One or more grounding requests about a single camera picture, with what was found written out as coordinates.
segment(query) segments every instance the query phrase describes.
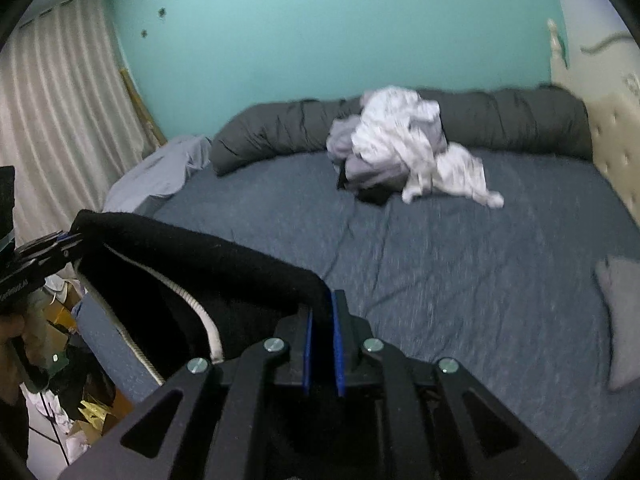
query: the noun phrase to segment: floor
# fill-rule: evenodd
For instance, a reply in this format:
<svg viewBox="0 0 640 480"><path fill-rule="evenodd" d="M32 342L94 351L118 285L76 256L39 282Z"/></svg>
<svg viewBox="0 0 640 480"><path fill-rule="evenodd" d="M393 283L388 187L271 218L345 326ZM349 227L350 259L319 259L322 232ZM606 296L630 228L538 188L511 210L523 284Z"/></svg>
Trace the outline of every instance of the floor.
<svg viewBox="0 0 640 480"><path fill-rule="evenodd" d="M65 455L56 440L56 433L64 445L65 435L54 433L50 422L27 399L29 410L29 459L27 466L38 480L56 480L66 467Z"/></svg>

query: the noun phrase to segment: green wall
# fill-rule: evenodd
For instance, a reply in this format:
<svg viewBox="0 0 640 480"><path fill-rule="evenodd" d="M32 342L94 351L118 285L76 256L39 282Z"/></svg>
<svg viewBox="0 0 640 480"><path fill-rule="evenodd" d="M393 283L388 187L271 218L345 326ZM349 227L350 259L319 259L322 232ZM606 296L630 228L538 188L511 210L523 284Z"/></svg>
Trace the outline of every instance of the green wall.
<svg viewBox="0 0 640 480"><path fill-rule="evenodd" d="M168 137L214 134L257 102L548 82L559 0L111 0ZM158 10L164 7L164 18ZM147 31L142 38L141 31Z"/></svg>

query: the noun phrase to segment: screw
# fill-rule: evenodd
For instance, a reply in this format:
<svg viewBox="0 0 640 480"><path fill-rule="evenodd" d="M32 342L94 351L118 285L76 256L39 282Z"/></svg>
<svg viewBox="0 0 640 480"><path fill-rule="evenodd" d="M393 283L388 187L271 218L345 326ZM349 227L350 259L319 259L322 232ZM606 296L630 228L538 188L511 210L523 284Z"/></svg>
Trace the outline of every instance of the screw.
<svg viewBox="0 0 640 480"><path fill-rule="evenodd" d="M202 357L196 357L187 363L187 370L192 374L201 374L207 367L209 367L209 363Z"/></svg>
<svg viewBox="0 0 640 480"><path fill-rule="evenodd" d="M380 339L376 339L375 337L372 337L371 339L365 339L362 345L367 352L380 352L385 347L385 344L380 341Z"/></svg>
<svg viewBox="0 0 640 480"><path fill-rule="evenodd" d="M440 367L440 370L446 374L454 374L458 371L458 368L460 368L458 361L451 357L440 359L440 361L438 361L438 366Z"/></svg>
<svg viewBox="0 0 640 480"><path fill-rule="evenodd" d="M270 337L263 346L267 352L279 352L284 349L284 341L279 337Z"/></svg>

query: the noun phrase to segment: curtain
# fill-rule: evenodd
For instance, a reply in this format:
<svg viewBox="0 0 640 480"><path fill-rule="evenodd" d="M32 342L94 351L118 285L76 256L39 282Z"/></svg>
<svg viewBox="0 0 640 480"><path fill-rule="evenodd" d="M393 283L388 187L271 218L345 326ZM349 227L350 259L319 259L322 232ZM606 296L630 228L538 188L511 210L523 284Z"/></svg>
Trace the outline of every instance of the curtain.
<svg viewBox="0 0 640 480"><path fill-rule="evenodd" d="M14 31L0 52L0 166L15 166L21 244L100 211L152 150L116 63L107 0L68 0Z"/></svg>

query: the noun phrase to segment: striped curtain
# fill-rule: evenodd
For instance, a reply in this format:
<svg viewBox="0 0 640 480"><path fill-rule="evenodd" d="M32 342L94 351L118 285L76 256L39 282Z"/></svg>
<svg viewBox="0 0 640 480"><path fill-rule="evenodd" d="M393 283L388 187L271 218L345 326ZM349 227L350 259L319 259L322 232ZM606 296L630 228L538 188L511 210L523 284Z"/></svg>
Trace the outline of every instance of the striped curtain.
<svg viewBox="0 0 640 480"><path fill-rule="evenodd" d="M21 244L100 211L152 150L118 72L106 0L68 0L0 52L0 166L15 166Z"/></svg>

